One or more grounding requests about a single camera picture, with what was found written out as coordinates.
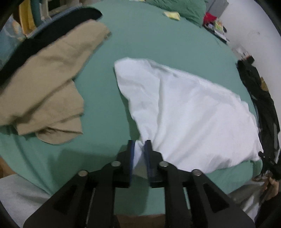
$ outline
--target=mattress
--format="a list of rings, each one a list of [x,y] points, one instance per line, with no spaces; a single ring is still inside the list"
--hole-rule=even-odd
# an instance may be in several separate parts
[[[248,103],[250,96],[240,81],[236,57],[230,48],[181,18],[174,21],[163,10],[146,3],[107,0],[93,5],[111,36],[93,53],[75,79],[85,100],[81,118],[83,135],[61,145],[50,145],[35,134],[18,136],[12,126],[0,128],[0,155],[22,177],[49,194],[55,193],[77,171],[95,171],[125,150],[139,132],[119,92],[114,62],[124,57],[152,59],[220,84]],[[216,170],[208,177],[225,193],[242,186],[260,173],[262,163],[245,161]],[[164,190],[150,189],[146,179],[133,177],[129,189],[117,189],[115,213],[150,215],[165,212]]]

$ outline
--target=black strap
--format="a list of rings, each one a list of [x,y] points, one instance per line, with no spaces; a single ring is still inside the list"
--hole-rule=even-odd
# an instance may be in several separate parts
[[[101,18],[101,16],[102,13],[95,8],[78,8],[52,22],[34,38],[25,39],[0,71],[0,86],[2,86],[32,55],[37,54],[41,49],[66,35],[77,25],[89,19],[97,20]]]

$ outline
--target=wooden floor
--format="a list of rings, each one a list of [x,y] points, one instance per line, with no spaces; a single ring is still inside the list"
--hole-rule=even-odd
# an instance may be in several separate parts
[[[7,163],[2,158],[0,158],[0,178],[12,174],[16,174],[16,173],[7,165]]]

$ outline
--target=metal screw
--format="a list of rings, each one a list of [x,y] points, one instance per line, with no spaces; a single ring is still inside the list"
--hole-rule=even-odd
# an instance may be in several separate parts
[[[201,170],[199,170],[199,169],[194,169],[194,170],[192,170],[192,174],[193,174],[194,176],[200,176],[200,175],[202,174],[202,172],[201,172]]]
[[[159,166],[161,166],[161,167],[167,167],[168,165],[169,165],[169,163],[166,161],[159,162]]]
[[[78,175],[81,176],[81,177],[85,177],[88,175],[88,172],[86,170],[81,170],[78,172]]]
[[[111,165],[112,165],[113,167],[119,167],[119,166],[121,165],[121,162],[120,162],[120,161],[113,161],[113,162],[111,163]]]

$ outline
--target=black jacket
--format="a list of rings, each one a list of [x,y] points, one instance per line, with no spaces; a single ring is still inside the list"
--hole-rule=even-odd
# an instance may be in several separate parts
[[[262,90],[261,79],[255,67],[246,61],[239,60],[237,69],[241,81],[247,88],[251,99],[258,110],[260,128],[259,136],[264,154],[274,160],[274,153],[279,149],[278,133],[280,132],[274,102],[269,92]]]

